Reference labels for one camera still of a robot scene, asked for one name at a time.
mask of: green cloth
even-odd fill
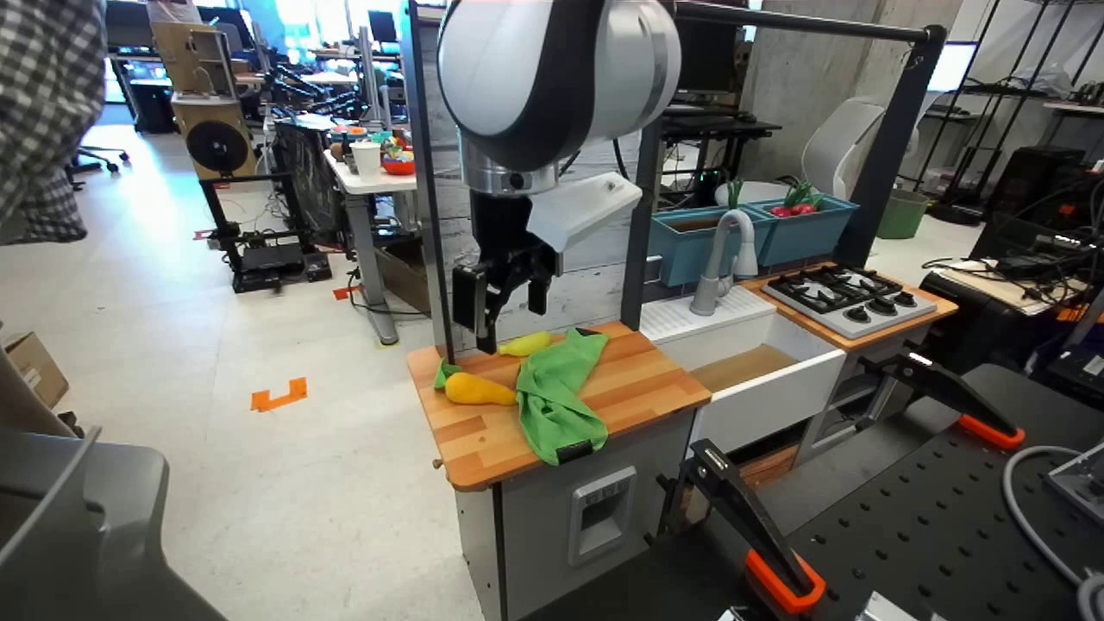
[[[521,436],[542,462],[558,466],[561,457],[606,445],[606,426],[580,401],[603,350],[603,336],[572,332],[521,365]]]

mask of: blue bin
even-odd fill
[[[841,230],[853,224],[858,204],[823,199],[806,218],[776,218],[774,204],[757,204],[751,218],[767,228],[767,248],[759,248],[759,271],[779,271],[796,261],[827,260],[837,248]]]
[[[721,213],[723,213],[723,206],[681,206],[681,211],[654,211],[653,213],[650,253],[662,255],[662,288],[666,290],[696,288],[696,281],[710,260],[710,247],[715,247],[715,230],[716,230]],[[750,213],[757,222],[757,255],[764,255],[769,222],[759,218],[757,211],[750,211]],[[733,272],[736,253],[739,253],[739,235],[723,235],[721,276]]]

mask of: gray floor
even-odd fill
[[[0,248],[0,339],[33,328],[74,379],[62,406],[168,457],[177,572],[227,619],[478,619],[403,372],[428,320],[401,319],[403,341],[382,350],[332,296],[338,281],[233,296],[197,243],[209,218],[181,138],[107,125],[91,143],[131,149],[136,165],[87,175],[87,243]],[[915,283],[974,235],[925,222],[917,243],[880,243],[873,266]],[[304,405],[247,410],[253,390],[292,376],[311,382]]]

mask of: orange tape marker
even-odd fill
[[[268,414],[268,410],[298,405],[298,401],[307,401],[307,379],[304,376],[289,379],[284,397],[274,397],[268,390],[256,390],[253,394],[253,410]]]

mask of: person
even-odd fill
[[[0,247],[87,237],[66,165],[99,107],[99,0],[0,0]]]

